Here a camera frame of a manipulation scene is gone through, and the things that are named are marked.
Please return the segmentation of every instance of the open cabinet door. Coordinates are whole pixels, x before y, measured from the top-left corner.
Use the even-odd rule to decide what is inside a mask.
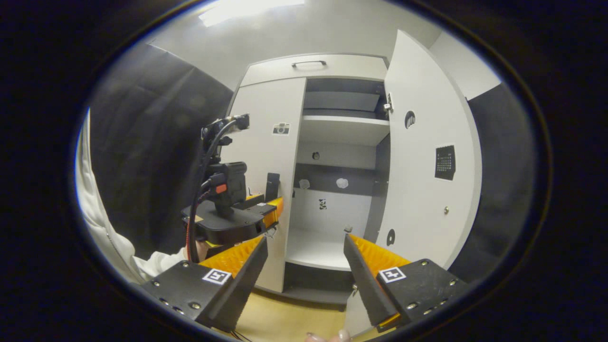
[[[351,337],[362,335],[374,327],[367,316],[367,310],[363,305],[363,300],[359,291],[353,290],[346,301],[346,318],[344,319],[344,329]]]
[[[469,235],[481,191],[471,110],[432,54],[402,31],[384,86],[393,108],[390,175],[376,243],[447,269]]]

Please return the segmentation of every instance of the red cable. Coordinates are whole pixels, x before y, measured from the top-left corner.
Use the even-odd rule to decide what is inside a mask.
[[[188,261],[190,260],[190,220],[188,220],[188,225],[186,226],[186,256],[188,257]]]

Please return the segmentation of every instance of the cabinet shelf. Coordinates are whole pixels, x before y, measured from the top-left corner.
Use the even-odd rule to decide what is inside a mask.
[[[285,261],[326,270],[350,271],[344,256],[344,236],[290,229]]]
[[[300,126],[300,141],[376,146],[388,133],[387,120],[305,115]]]

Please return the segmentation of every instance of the black curtain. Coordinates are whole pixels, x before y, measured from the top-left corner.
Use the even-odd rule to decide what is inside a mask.
[[[193,195],[201,127],[232,91],[177,56],[133,47],[90,101],[93,172],[108,217],[148,258],[185,245],[180,211]]]
[[[529,118],[505,84],[468,101],[482,150],[477,215],[449,271],[466,282],[488,274],[528,217],[536,154]]]

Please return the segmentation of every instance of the white wall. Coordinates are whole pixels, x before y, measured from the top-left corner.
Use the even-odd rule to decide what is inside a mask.
[[[193,11],[148,40],[236,89],[251,63],[313,52],[393,54],[397,29],[429,47],[441,30],[382,0],[306,0],[205,27]]]
[[[498,76],[477,54],[446,32],[429,50],[468,100],[500,84]]]

